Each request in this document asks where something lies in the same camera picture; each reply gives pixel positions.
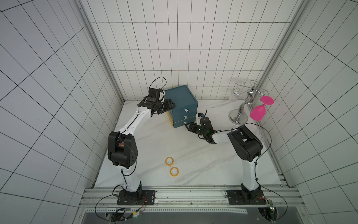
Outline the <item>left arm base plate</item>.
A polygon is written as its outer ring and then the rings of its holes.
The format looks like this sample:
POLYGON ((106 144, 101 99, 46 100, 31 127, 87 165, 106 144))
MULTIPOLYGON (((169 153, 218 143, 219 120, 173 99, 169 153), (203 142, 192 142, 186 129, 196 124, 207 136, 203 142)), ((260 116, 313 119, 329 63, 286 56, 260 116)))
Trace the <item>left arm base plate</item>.
POLYGON ((117 205, 154 205, 155 190, 142 190, 129 192, 121 190, 117 197, 117 205))

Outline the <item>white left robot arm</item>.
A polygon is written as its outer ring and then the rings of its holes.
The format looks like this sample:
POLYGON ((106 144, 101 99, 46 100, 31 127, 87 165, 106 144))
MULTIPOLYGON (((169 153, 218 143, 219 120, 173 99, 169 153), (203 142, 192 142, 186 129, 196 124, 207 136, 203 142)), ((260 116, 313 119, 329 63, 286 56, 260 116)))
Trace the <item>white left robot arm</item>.
POLYGON ((156 101, 145 97, 138 103, 132 118, 120 130, 109 134, 108 159, 114 166, 119 167, 125 180, 124 190, 127 192, 138 192, 141 188, 141 182, 136 174, 138 132, 154 114, 165 113, 174 107, 175 103, 170 99, 156 101))

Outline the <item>teal drawer cabinet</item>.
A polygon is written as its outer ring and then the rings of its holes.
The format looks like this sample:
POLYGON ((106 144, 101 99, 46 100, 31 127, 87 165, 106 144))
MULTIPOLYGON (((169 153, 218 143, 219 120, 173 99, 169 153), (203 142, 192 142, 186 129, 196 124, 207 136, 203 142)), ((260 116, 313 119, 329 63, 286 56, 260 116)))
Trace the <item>teal drawer cabinet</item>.
POLYGON ((165 98, 175 104, 174 108, 168 111, 173 128, 196 121, 198 101, 187 85, 166 90, 165 98))

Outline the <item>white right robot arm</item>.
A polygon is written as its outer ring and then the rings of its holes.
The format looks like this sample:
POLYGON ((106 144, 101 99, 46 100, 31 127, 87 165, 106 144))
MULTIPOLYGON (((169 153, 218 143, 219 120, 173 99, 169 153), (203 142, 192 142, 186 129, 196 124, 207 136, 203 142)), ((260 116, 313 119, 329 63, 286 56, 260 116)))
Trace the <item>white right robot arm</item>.
POLYGON ((212 127, 199 126, 194 122, 185 124, 189 132, 195 133, 209 144, 231 143, 235 152, 242 160, 243 180, 241 190, 248 200, 254 199, 261 192, 255 174, 254 159, 261 155, 261 141, 245 125, 229 130, 215 131, 212 127))

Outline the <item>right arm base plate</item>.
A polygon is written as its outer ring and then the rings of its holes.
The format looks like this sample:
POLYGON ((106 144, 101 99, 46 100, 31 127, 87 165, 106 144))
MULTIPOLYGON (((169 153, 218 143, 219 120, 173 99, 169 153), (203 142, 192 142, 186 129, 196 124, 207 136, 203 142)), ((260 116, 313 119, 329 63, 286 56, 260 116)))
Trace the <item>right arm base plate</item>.
POLYGON ((230 205, 265 205, 267 201, 263 198, 263 191, 256 190, 227 190, 225 193, 230 205))

